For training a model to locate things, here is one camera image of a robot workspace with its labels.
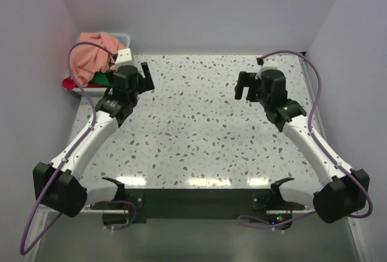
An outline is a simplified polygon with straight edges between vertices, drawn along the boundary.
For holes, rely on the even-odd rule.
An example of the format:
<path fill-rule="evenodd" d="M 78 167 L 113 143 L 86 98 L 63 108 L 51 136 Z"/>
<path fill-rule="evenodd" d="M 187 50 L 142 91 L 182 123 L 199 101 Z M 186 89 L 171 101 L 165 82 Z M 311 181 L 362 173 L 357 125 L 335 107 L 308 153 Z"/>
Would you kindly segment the salmon pink t shirt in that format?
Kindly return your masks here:
<path fill-rule="evenodd" d="M 111 59 L 115 62 L 113 57 L 100 47 L 105 48 L 111 54 L 117 54 L 119 50 L 126 48 L 126 45 L 120 43 L 117 38 L 107 32 L 83 32 L 79 36 L 79 42 L 90 42 L 98 45 L 95 47 L 90 44 L 81 44 L 75 47 L 70 54 L 72 73 L 83 87 L 87 86 L 94 76 L 94 61 L 106 62 Z"/>

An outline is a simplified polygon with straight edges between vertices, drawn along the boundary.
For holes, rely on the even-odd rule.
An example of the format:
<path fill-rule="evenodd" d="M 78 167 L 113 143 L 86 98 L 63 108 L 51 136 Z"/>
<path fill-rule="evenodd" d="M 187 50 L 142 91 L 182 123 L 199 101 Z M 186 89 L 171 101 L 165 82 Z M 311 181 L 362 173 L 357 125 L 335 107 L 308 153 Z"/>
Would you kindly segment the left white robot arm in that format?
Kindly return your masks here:
<path fill-rule="evenodd" d="M 77 137 L 51 162 L 38 163 L 33 169 L 36 202 L 68 217 L 76 216 L 84 206 L 105 202 L 110 208 L 125 203 L 123 183 L 109 177 L 96 188 L 84 187 L 80 179 L 91 159 L 104 142 L 133 113 L 140 94 L 154 90 L 147 62 L 142 72 L 124 65 L 111 74 L 112 86 L 93 107 L 93 114 Z"/>

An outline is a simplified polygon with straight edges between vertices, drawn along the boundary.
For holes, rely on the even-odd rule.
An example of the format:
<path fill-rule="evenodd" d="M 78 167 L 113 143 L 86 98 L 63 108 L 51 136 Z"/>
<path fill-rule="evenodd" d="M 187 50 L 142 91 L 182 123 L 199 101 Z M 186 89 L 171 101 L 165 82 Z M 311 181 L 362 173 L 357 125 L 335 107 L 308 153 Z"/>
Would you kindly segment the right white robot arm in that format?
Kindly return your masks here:
<path fill-rule="evenodd" d="M 369 175 L 355 170 L 322 140 L 308 122 L 303 107 L 288 98 L 286 78 L 279 70 L 260 74 L 242 71 L 235 86 L 235 99 L 240 100 L 248 89 L 247 101 L 262 105 L 268 121 L 289 138 L 300 150 L 318 177 L 321 189 L 302 189 L 288 177 L 271 184 L 267 204 L 284 209 L 289 203 L 308 206 L 326 223 L 333 223 L 351 214 L 370 208 Z"/>

